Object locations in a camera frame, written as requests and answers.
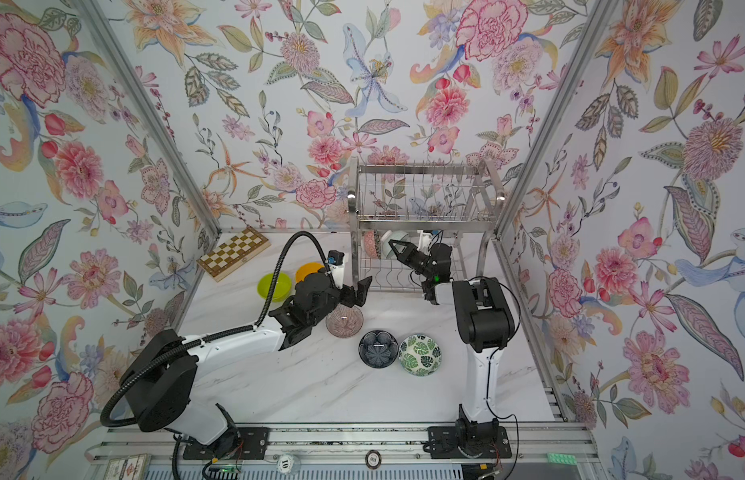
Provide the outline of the two-tier steel dish rack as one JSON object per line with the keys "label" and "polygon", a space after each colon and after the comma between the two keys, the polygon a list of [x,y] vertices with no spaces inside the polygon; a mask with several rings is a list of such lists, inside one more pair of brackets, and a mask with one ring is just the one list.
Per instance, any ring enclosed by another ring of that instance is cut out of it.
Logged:
{"label": "two-tier steel dish rack", "polygon": [[[409,232],[422,250],[433,243],[452,246],[452,278],[483,275],[491,241],[500,230],[507,192],[485,160],[475,164],[366,164],[350,166],[348,221],[352,239],[352,281],[372,276],[380,292],[423,292],[423,278],[398,260],[372,260],[362,249],[368,230],[381,237],[390,230]],[[440,241],[426,230],[443,230]]]}

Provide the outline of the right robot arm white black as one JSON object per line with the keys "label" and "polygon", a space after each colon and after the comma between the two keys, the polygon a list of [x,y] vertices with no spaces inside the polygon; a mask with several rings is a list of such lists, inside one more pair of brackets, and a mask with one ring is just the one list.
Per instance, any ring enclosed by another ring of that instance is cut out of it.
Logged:
{"label": "right robot arm white black", "polygon": [[423,278],[426,301],[455,308],[460,340],[468,349],[468,372],[464,401],[459,405],[455,432],[429,449],[446,454],[457,450],[478,458],[486,449],[501,446],[501,416],[495,412],[496,390],[503,351],[518,332],[504,292],[494,277],[470,280],[452,278],[453,248],[433,243],[426,251],[406,240],[392,239],[388,246],[398,262]]}

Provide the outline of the pink striped ceramic bowl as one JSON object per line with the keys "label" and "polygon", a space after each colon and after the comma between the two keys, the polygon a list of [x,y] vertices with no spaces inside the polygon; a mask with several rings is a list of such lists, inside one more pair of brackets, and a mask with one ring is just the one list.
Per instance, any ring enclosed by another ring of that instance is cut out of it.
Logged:
{"label": "pink striped ceramic bowl", "polygon": [[354,337],[364,325],[364,314],[360,308],[339,305],[324,320],[326,329],[338,338]]}

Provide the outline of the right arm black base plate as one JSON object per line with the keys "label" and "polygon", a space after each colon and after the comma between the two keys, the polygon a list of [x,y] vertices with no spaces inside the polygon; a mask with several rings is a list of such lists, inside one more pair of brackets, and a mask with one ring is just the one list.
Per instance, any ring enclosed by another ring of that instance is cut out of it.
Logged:
{"label": "right arm black base plate", "polygon": [[460,432],[456,426],[431,426],[423,451],[438,460],[506,460],[514,457],[507,430],[486,423],[478,431]]}

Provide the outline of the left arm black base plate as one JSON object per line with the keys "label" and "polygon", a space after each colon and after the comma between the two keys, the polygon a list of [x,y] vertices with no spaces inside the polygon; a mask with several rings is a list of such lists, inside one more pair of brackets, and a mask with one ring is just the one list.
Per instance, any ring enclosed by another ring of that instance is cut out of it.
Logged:
{"label": "left arm black base plate", "polygon": [[230,430],[210,445],[202,445],[190,440],[184,448],[184,460],[264,460],[270,428],[239,427],[238,432]]}

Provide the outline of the pale green ceramic bowl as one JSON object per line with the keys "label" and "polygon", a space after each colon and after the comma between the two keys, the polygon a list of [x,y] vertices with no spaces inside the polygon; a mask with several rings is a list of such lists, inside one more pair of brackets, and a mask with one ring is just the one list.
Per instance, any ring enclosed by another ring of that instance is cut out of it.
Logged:
{"label": "pale green ceramic bowl", "polygon": [[380,258],[384,260],[396,260],[399,252],[403,251],[414,240],[409,232],[401,230],[387,231],[380,241],[381,251]]}

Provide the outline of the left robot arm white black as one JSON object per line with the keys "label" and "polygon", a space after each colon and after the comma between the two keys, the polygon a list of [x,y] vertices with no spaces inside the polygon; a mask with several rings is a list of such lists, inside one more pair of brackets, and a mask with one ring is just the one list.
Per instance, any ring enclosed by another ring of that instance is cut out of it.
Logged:
{"label": "left robot arm white black", "polygon": [[160,332],[120,378],[100,423],[108,428],[136,425],[144,432],[164,429],[206,446],[234,442],[236,422],[220,404],[194,403],[194,386],[230,364],[298,345],[338,306],[364,306],[373,282],[368,276],[354,287],[336,288],[330,280],[322,270],[306,276],[296,284],[296,294],[258,325],[196,337],[172,329]]}

